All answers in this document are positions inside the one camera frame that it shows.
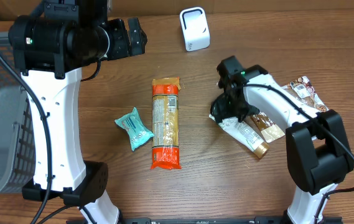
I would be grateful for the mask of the white cream tube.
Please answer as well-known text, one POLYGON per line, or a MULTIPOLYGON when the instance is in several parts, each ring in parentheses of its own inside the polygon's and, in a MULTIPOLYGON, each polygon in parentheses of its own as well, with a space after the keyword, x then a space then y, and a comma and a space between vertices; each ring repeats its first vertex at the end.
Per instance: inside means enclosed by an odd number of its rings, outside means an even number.
POLYGON ((217 122, 217 124, 222 130, 245 145, 259 159, 267 153, 269 149, 267 142, 244 121, 239 122, 238 118, 232 117, 223 119, 221 122, 217 122))

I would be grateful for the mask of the beige bread snack pouch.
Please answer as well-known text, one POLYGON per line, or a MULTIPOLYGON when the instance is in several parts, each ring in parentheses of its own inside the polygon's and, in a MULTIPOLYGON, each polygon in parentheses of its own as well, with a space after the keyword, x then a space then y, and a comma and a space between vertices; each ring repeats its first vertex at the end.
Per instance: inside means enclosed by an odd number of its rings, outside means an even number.
POLYGON ((272 75, 258 75, 249 80, 249 87, 244 88, 244 93, 246 101, 260 110, 252 120, 266 142, 283 137, 293 123, 307 121, 304 115, 284 99, 285 96, 313 118, 316 113, 328 110, 306 76, 280 86, 272 75))

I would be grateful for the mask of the orange spaghetti packet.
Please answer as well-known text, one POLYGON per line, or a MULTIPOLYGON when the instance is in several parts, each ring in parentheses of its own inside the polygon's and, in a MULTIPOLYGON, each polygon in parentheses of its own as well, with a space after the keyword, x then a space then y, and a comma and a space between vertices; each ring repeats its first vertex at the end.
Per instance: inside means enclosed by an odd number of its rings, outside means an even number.
POLYGON ((152 81, 152 165, 155 169, 180 169, 179 153, 180 78, 152 81))

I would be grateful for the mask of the teal wet wipes pack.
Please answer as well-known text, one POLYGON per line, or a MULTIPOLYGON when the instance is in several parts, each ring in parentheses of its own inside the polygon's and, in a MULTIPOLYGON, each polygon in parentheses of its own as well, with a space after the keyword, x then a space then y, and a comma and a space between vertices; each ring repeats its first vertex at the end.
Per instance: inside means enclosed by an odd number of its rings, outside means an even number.
POLYGON ((152 131, 143 124, 136 107, 133 108, 132 112, 116 119, 114 122, 127 132, 132 152, 154 137, 152 131))

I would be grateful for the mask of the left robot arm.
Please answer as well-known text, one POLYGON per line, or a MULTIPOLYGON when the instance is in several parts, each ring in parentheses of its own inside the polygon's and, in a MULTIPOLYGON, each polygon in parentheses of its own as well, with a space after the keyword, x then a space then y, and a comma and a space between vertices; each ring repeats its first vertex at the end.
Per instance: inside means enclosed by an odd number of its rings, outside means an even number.
POLYGON ((54 1, 40 16, 19 16, 9 30, 14 65, 27 85, 35 144, 35 172, 23 186, 27 200, 61 198, 87 223, 121 223, 106 192, 108 166, 86 161, 80 147, 78 94, 82 69, 145 52, 138 18, 108 19, 109 1, 54 1))

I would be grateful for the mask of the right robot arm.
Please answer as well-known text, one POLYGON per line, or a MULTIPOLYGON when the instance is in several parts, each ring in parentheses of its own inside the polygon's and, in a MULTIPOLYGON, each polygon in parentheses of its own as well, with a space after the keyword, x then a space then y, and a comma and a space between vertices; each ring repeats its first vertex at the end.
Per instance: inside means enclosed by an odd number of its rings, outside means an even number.
POLYGON ((231 56, 217 66, 223 93, 210 107, 210 117, 228 134, 256 150, 260 144, 243 137, 247 116, 266 113, 284 130, 287 167, 296 184, 294 198, 275 223, 342 223, 322 215, 332 194, 354 192, 354 154, 341 116, 320 112, 295 99, 260 65, 243 68, 231 56))

